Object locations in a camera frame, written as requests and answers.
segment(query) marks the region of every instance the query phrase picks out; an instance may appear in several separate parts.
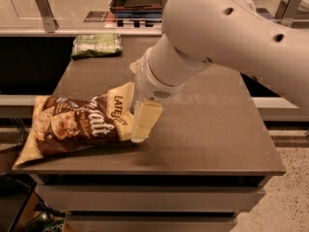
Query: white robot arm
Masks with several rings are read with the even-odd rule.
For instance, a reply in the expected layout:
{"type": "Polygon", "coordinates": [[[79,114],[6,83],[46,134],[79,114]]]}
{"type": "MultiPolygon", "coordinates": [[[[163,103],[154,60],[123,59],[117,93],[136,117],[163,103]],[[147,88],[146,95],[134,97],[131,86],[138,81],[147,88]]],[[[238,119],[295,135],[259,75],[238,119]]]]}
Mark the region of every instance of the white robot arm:
{"type": "Polygon", "coordinates": [[[309,34],[266,20],[251,0],[168,0],[162,30],[137,67],[136,86],[147,99],[164,101],[218,64],[309,112],[309,34]]]}

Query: speckled floor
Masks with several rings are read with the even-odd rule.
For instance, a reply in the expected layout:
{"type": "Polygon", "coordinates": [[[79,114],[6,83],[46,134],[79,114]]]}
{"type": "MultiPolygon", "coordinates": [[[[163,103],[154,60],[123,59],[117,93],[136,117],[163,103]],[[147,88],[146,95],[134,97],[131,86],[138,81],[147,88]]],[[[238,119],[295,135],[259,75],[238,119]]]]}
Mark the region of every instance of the speckled floor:
{"type": "Polygon", "coordinates": [[[287,172],[268,182],[266,196],[250,213],[238,216],[239,223],[232,232],[308,232],[309,142],[306,130],[269,129],[269,133],[287,172]]]}
{"type": "Polygon", "coordinates": [[[22,133],[18,129],[0,128],[0,151],[19,145],[22,141],[22,133]]]}

